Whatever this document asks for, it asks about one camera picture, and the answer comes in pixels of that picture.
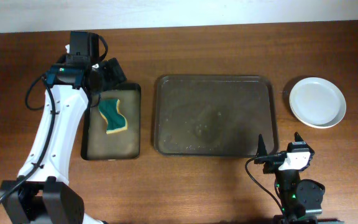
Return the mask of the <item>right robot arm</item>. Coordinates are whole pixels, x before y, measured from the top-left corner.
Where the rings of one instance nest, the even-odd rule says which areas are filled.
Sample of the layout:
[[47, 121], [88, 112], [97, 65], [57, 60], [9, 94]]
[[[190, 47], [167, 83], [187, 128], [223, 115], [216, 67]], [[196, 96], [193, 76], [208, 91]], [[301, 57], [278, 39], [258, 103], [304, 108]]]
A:
[[281, 214], [273, 217], [274, 223], [341, 223], [335, 218], [319, 219], [325, 186], [311, 179], [301, 179], [300, 172], [310, 166], [314, 150], [295, 133], [295, 140], [285, 151], [268, 154], [264, 139], [259, 135], [256, 156], [247, 163], [262, 164], [264, 174], [274, 174], [275, 194], [263, 187], [248, 172], [250, 178], [278, 205]]

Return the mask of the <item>light grey plate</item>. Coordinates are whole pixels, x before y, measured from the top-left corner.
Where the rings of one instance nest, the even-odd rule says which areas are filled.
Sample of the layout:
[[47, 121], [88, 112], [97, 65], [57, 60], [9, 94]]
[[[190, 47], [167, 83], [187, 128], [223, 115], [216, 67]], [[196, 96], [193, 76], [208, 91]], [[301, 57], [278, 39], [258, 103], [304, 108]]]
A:
[[303, 124], [327, 129], [345, 117], [347, 105], [342, 91], [323, 78], [308, 77], [298, 81], [289, 94], [291, 112]]

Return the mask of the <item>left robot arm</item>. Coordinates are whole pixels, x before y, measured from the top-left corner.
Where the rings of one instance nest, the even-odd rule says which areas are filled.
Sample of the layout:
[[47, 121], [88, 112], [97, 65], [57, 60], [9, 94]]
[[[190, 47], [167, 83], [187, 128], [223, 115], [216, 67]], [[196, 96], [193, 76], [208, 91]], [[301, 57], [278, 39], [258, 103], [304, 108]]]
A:
[[45, 103], [34, 143], [16, 180], [0, 186], [0, 206], [12, 223], [99, 222], [85, 213], [83, 199], [68, 186], [73, 143], [86, 110], [97, 108], [106, 134], [128, 128], [118, 99], [92, 103], [93, 95], [126, 81], [117, 60], [106, 60], [99, 44], [108, 48], [98, 34], [72, 31], [67, 52], [37, 78], [45, 87]]

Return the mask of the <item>green yellow sponge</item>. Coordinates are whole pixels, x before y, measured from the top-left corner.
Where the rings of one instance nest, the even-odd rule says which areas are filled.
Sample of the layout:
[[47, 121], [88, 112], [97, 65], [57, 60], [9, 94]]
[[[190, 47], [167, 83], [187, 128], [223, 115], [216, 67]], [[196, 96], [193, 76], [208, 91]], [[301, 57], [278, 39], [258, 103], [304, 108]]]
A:
[[98, 109], [106, 122], [106, 134], [119, 133], [128, 129], [126, 117], [120, 112], [120, 99], [108, 98], [101, 100]]

